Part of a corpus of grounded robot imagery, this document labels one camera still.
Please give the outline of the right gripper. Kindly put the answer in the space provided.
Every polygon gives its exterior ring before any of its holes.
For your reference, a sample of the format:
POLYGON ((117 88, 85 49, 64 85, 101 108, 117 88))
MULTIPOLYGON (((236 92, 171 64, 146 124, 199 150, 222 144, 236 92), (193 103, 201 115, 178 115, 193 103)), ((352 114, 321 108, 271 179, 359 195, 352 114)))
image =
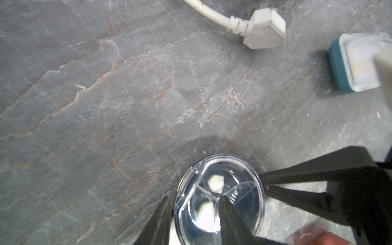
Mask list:
POLYGON ((392 243, 392 163, 373 161, 364 147, 350 146, 321 157, 258 175, 265 194, 331 222, 350 226, 359 245, 392 243), (316 181, 345 181, 371 177, 366 184, 333 183, 338 189, 312 193, 285 189, 274 184, 316 181))

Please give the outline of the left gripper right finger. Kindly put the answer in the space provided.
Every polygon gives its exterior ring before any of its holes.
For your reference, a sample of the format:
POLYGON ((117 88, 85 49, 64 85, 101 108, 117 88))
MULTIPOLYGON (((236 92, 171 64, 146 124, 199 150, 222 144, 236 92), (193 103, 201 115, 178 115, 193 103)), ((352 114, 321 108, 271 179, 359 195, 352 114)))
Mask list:
POLYGON ((283 245, 254 236, 227 196, 220 196, 218 211, 223 245, 283 245))

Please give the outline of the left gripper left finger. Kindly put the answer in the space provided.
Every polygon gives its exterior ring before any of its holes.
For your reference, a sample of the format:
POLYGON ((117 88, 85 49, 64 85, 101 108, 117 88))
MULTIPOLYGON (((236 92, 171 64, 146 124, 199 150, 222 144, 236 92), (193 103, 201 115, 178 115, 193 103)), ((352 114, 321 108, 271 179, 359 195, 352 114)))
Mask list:
POLYGON ((134 245, 168 245, 173 214, 173 205, 164 197, 134 245))

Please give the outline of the dark blue round pillbox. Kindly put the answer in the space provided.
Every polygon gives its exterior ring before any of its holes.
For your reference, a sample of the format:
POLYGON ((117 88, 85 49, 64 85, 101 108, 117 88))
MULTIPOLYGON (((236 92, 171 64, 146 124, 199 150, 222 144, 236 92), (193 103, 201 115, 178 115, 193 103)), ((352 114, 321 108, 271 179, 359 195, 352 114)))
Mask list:
POLYGON ((226 196, 252 234, 261 230, 265 194, 255 169, 230 154, 196 162, 177 189, 174 221, 183 245, 220 245, 219 200, 226 196))

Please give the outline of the dark red small pillbox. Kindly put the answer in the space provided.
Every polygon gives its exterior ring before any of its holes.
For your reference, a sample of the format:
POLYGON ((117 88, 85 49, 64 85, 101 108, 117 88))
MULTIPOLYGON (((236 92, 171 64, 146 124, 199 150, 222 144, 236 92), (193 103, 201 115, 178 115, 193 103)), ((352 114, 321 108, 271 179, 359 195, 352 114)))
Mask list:
POLYGON ((323 229, 305 230, 293 239, 294 245, 353 245, 352 242, 323 229))

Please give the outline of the teal rectangular pillbox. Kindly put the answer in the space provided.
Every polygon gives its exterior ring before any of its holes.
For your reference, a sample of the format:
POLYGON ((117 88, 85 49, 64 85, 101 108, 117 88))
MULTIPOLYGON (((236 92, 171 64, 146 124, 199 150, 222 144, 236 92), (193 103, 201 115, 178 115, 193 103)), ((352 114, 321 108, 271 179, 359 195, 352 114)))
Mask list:
POLYGON ((381 86, 374 57, 392 46, 387 33, 344 33, 329 48, 333 80, 345 93, 381 86))

